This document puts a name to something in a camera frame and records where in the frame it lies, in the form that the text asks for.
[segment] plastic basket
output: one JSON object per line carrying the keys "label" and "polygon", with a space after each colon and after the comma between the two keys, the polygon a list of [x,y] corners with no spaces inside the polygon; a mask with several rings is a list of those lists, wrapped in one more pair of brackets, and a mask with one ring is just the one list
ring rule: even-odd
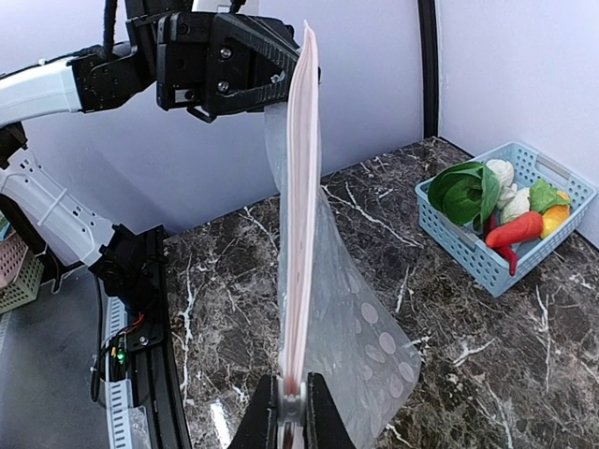
{"label": "plastic basket", "polygon": [[15,279],[26,253],[27,245],[14,230],[0,243],[0,288]]}
{"label": "plastic basket", "polygon": [[27,251],[15,279],[0,290],[0,313],[36,299],[43,271],[42,263],[31,251]]}
{"label": "plastic basket", "polygon": [[580,224],[597,191],[570,170],[520,143],[508,143],[482,154],[473,161],[503,159],[514,166],[514,182],[519,188],[530,187],[539,178],[570,195],[570,217],[548,238],[522,243],[515,249],[519,260],[516,276],[510,276],[508,264],[487,247],[475,233],[450,223],[435,210],[427,198],[432,179],[416,187],[420,226],[450,253],[493,297],[498,297],[526,276]]}

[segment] gray floor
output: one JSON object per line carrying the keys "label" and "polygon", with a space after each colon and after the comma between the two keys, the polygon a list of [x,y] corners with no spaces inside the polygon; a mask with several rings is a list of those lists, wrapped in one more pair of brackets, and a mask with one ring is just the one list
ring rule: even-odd
{"label": "gray floor", "polygon": [[109,447],[106,411],[90,400],[96,319],[86,270],[12,312],[0,353],[0,449]]}

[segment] garlic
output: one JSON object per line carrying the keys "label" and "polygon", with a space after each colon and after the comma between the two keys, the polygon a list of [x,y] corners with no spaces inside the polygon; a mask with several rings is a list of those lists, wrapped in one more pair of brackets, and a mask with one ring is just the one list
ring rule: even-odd
{"label": "garlic", "polygon": [[509,187],[502,187],[502,191],[499,194],[499,199],[497,200],[497,209],[502,210],[509,201],[516,196],[516,192],[518,191],[518,185],[513,183]]}
{"label": "garlic", "polygon": [[509,161],[501,159],[491,159],[487,162],[487,167],[491,169],[499,180],[499,185],[505,188],[514,182],[514,166]]}
{"label": "garlic", "polygon": [[520,189],[502,210],[502,225],[516,220],[520,215],[531,209],[531,189]]}

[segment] bolt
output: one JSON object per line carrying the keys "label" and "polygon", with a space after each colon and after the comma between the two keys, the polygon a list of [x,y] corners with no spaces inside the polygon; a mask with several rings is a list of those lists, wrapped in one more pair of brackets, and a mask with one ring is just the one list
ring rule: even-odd
{"label": "bolt", "polygon": [[177,33],[180,35],[186,35],[189,33],[189,26],[187,26],[187,23],[179,23],[177,26]]}
{"label": "bolt", "polygon": [[218,89],[218,92],[224,94],[228,91],[228,81],[218,81],[216,88]]}
{"label": "bolt", "polygon": [[221,58],[229,59],[231,56],[233,56],[233,51],[231,51],[231,49],[228,49],[227,47],[221,49]]}

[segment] marble tabletop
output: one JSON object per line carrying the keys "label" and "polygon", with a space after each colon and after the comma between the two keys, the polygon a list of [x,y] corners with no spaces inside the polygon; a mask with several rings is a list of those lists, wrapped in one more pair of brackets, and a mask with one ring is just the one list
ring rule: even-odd
{"label": "marble tabletop", "polygon": [[[322,181],[358,269],[422,356],[377,447],[599,446],[599,252],[575,234],[493,300],[418,226],[416,184],[466,159],[428,139]],[[195,448],[226,447],[277,371],[278,228],[273,197],[166,242]]]}

